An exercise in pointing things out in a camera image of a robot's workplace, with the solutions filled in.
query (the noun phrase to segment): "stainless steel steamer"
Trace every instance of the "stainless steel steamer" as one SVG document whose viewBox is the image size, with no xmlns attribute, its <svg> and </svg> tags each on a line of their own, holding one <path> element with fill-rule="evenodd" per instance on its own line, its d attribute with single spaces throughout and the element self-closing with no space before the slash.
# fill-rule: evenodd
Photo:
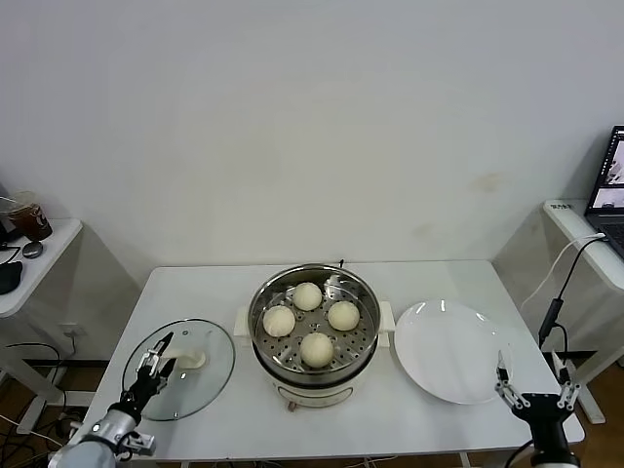
<svg viewBox="0 0 624 468">
<path fill-rule="evenodd" d="M 323 293 L 316 309 L 304 312 L 293 304 L 294 288 L 310 282 Z M 352 331 L 334 330 L 327 319 L 330 307 L 347 300 L 360 311 L 360 323 Z M 295 315 L 294 330 L 274 338 L 264 331 L 262 317 L 274 305 L 286 305 Z M 254 352 L 267 372 L 291 388 L 328 390 L 356 377 L 371 361 L 377 345 L 380 308 L 372 289 L 353 273 L 323 264 L 300 265 L 282 271 L 264 283 L 253 297 L 248 326 Z M 306 366 L 299 345 L 311 332 L 326 334 L 333 343 L 332 361 L 322 369 Z"/>
</svg>

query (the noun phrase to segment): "white cable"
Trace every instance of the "white cable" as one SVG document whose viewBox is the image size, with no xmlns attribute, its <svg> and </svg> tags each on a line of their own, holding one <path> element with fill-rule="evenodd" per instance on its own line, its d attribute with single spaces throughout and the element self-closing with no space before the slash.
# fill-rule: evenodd
<svg viewBox="0 0 624 468">
<path fill-rule="evenodd" d="M 368 460 L 369 463 L 372 463 L 372 465 L 374 466 L 374 463 L 376 461 L 387 461 L 387 460 L 394 460 L 395 458 L 397 458 L 399 455 L 394 455 L 394 456 L 389 456 L 387 458 L 365 458 L 365 460 Z M 361 461 L 360 463 L 356 463 L 355 465 L 349 465 L 349 466 L 345 466 L 344 468 L 356 468 L 358 466 L 362 466 L 364 465 L 365 462 Z"/>
<path fill-rule="evenodd" d="M 7 416 L 3 416 L 2 414 L 0 414 L 0 417 L 2 419 L 4 419 L 7 422 L 10 422 L 11 424 L 13 424 L 14 426 L 18 426 L 20 427 L 20 424 L 18 422 L 15 422 L 12 419 L 9 419 Z M 35 431 L 30 431 L 30 434 L 32 434 L 33 436 L 37 436 L 37 437 L 41 437 L 42 439 L 46 439 L 47 441 L 50 442 L 54 442 L 55 444 L 57 444 L 59 447 L 62 447 L 62 444 L 60 442 L 55 441 L 54 439 L 52 439 L 51 437 L 48 436 L 44 436 L 43 434 L 39 434 L 38 432 Z"/>
<path fill-rule="evenodd" d="M 544 277 L 542 282 L 539 284 L 539 286 L 535 289 L 535 291 L 533 291 L 533 293 L 529 297 L 527 297 L 523 301 L 522 304 L 520 304 L 519 311 L 522 313 L 523 309 L 525 308 L 525 305 L 527 305 L 527 303 L 531 299 L 533 299 L 537 293 L 539 293 L 539 290 L 542 289 L 542 287 L 546 284 L 546 282 L 550 278 L 550 275 L 553 274 L 553 271 L 555 271 L 555 267 L 557 266 L 557 263 L 559 262 L 559 260 L 562 259 L 562 256 L 564 256 L 564 253 L 566 252 L 568 248 L 572 247 L 578 241 L 583 241 L 585 239 L 602 239 L 603 237 L 605 237 L 605 234 L 603 234 L 602 232 L 599 232 L 597 234 L 590 234 L 589 236 L 577 237 L 576 239 L 573 239 L 570 242 L 568 242 L 567 245 L 562 249 L 562 251 L 559 252 L 559 255 L 557 255 L 557 258 L 555 258 L 553 265 L 550 267 L 550 270 L 548 270 L 548 273 L 546 273 L 546 276 Z"/>
</svg>

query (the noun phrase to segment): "laptop screen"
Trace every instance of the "laptop screen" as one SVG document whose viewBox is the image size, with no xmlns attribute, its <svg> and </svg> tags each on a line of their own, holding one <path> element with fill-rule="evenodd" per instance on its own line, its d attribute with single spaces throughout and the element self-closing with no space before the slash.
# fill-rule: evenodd
<svg viewBox="0 0 624 468">
<path fill-rule="evenodd" d="M 614 131 L 594 189 L 595 210 L 624 209 L 624 131 Z"/>
</svg>

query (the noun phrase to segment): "computer mouse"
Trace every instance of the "computer mouse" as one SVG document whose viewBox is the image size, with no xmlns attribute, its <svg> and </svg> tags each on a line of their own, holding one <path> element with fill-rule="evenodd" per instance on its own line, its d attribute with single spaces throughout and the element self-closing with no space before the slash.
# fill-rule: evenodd
<svg viewBox="0 0 624 468">
<path fill-rule="evenodd" d="M 10 293 L 20 285 L 22 268 L 20 261 L 0 265 L 0 294 Z"/>
<path fill-rule="evenodd" d="M 29 242 L 21 248 L 21 254 L 25 258 L 36 258 L 43 253 L 43 244 L 39 241 Z"/>
</svg>

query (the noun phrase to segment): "desk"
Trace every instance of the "desk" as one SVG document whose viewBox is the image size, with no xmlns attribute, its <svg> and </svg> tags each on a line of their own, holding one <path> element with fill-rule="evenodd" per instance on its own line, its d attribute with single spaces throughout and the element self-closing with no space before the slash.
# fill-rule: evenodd
<svg viewBox="0 0 624 468">
<path fill-rule="evenodd" d="M 52 224 L 53 233 L 42 241 L 44 251 L 41 256 L 24 258 L 21 253 L 16 256 L 15 261 L 19 260 L 23 263 L 21 282 L 15 290 L 0 295 L 0 319 L 11 317 L 22 309 L 39 283 L 82 229 L 82 223 L 78 219 L 50 219 L 50 224 Z M 27 242 L 28 240 L 22 237 L 12 242 L 11 245 L 23 247 Z M 13 251 L 1 252 L 0 261 L 5 261 L 12 253 Z M 46 341 L 50 341 L 50 336 L 45 331 L 41 331 L 41 333 L 46 335 L 44 336 Z M 63 368 L 56 372 L 56 378 L 52 381 L 53 371 L 50 372 L 48 378 L 43 377 L 20 358 L 16 348 L 3 346 L 0 352 L 0 369 L 3 371 L 0 380 L 6 374 L 11 375 L 38 395 L 21 421 L 18 429 L 19 434 L 27 434 L 32 429 L 46 403 L 62 405 L 63 395 L 55 384 L 62 378 Z M 73 394 L 67 392 L 67 401 L 73 405 L 87 406 L 90 397 L 86 393 L 76 392 Z"/>
<path fill-rule="evenodd" d="M 585 207 L 587 200 L 548 200 L 544 203 L 544 213 L 571 241 L 596 233 L 596 229 L 585 219 Z M 579 249 L 582 245 L 583 243 L 578 243 L 575 247 Z M 624 261 L 609 245 L 602 242 L 594 243 L 585 250 L 583 257 L 606 285 L 619 293 L 624 293 Z M 624 356 L 624 339 L 618 340 L 620 344 L 609 344 L 610 340 L 605 342 L 607 345 L 601 347 L 575 373 L 576 381 L 582 385 L 578 401 L 593 424 L 604 423 L 605 416 L 587 389 L 587 384 Z"/>
<path fill-rule="evenodd" d="M 232 333 L 237 310 L 266 279 L 287 266 L 155 269 L 74 441 L 119 399 L 124 366 L 141 340 L 183 318 L 204 318 Z M 433 298 L 454 299 L 483 312 L 508 332 L 517 388 L 559 393 L 559 384 L 489 262 L 355 263 L 347 268 L 362 277 L 380 301 L 390 301 L 395 318 L 418 300 Z M 362 387 L 345 402 L 288 412 L 252 349 L 235 343 L 230 381 L 210 405 L 179 421 L 141 422 L 139 430 L 156 437 L 155 461 L 497 450 L 530 439 L 528 426 L 498 399 L 462 406 L 429 395 L 408 378 L 388 348 L 377 349 Z M 573 443 L 584 437 L 575 416 L 565 430 Z"/>
</svg>

